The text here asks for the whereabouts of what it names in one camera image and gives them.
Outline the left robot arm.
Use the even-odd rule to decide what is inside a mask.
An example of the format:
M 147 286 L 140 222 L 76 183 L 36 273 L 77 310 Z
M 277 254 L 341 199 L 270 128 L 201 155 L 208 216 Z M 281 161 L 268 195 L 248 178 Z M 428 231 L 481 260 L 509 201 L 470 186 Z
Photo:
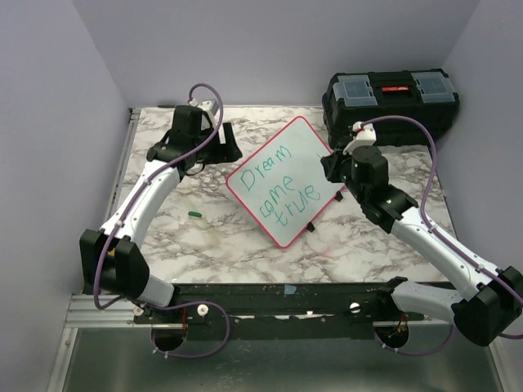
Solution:
M 174 286 L 152 275 L 141 244 L 163 201 L 193 166 L 241 158 L 232 126 L 220 121 L 221 114 L 215 100 L 177 106 L 171 128 L 148 149 L 142 173 L 122 205 L 98 230 L 84 231 L 79 239 L 83 277 L 94 292 L 149 303 L 165 323 L 180 316 Z

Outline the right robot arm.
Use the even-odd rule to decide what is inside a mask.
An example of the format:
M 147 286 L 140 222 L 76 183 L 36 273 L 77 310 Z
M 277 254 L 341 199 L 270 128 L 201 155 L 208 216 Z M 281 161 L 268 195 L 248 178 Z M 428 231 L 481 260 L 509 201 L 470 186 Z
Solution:
M 452 284 L 444 289 L 396 278 L 375 302 L 382 318 L 424 314 L 487 346 L 521 316 L 521 272 L 486 261 L 440 229 L 412 197 L 390 184 L 388 161 L 379 148 L 336 150 L 320 162 L 326 179 L 344 184 L 369 221 L 410 245 Z

